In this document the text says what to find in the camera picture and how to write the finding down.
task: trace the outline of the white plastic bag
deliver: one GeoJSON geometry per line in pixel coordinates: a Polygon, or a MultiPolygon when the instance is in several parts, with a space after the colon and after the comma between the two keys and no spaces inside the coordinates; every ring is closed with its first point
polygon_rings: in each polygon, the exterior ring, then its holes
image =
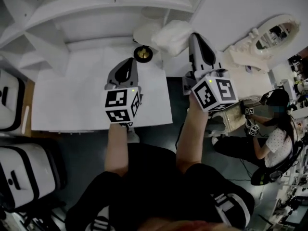
{"type": "Polygon", "coordinates": [[[152,36],[152,43],[171,56],[179,55],[188,47],[193,28],[186,21],[174,20],[152,36]]]}

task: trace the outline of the white polka dot shirt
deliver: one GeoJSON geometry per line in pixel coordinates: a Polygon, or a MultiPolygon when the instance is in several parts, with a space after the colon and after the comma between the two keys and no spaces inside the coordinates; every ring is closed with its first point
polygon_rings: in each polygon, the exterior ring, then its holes
{"type": "Polygon", "coordinates": [[[270,152],[264,158],[266,167],[273,167],[279,164],[291,153],[292,141],[290,137],[284,140],[285,135],[286,132],[284,130],[277,128],[266,140],[265,144],[270,149],[270,152]]]}

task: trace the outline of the woman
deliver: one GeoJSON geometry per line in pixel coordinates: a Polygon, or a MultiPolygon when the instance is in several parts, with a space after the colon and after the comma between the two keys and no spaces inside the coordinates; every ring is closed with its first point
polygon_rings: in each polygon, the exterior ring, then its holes
{"type": "Polygon", "coordinates": [[[212,138],[212,143],[217,152],[247,160],[259,167],[273,167],[292,151],[296,134],[291,116],[288,114],[289,95],[285,90],[274,90],[266,103],[272,119],[257,115],[249,118],[264,126],[276,126],[268,139],[224,137],[212,138]]]}
{"type": "Polygon", "coordinates": [[[201,164],[208,113],[190,96],[177,153],[127,143],[112,124],[105,172],[97,176],[65,220],[67,231],[224,231],[243,229],[254,199],[201,164]]]}

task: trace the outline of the black t-shirt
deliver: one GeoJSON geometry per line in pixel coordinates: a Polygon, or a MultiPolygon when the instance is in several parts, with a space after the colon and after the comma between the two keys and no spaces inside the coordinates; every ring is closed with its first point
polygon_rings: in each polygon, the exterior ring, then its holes
{"type": "MultiPolygon", "coordinates": [[[[111,230],[135,231],[151,217],[222,222],[211,196],[222,193],[238,195],[253,213],[252,195],[210,166],[195,164],[181,174],[174,152],[145,144],[128,144],[128,157],[124,177],[104,172],[92,181],[67,212],[67,231],[92,230],[93,225],[97,229],[105,224],[111,225],[111,230]]],[[[243,210],[235,208],[230,213],[230,223],[244,228],[243,210]]]]}

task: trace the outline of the white tabletop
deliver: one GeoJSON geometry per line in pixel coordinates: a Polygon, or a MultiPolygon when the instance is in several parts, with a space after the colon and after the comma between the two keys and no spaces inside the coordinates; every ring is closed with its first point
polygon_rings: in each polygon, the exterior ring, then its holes
{"type": "MultiPolygon", "coordinates": [[[[104,111],[108,74],[132,57],[136,45],[107,46],[73,51],[65,77],[41,69],[32,103],[32,130],[76,131],[109,129],[104,111]]],[[[172,123],[166,75],[161,64],[137,63],[144,95],[133,126],[172,123]]]]}

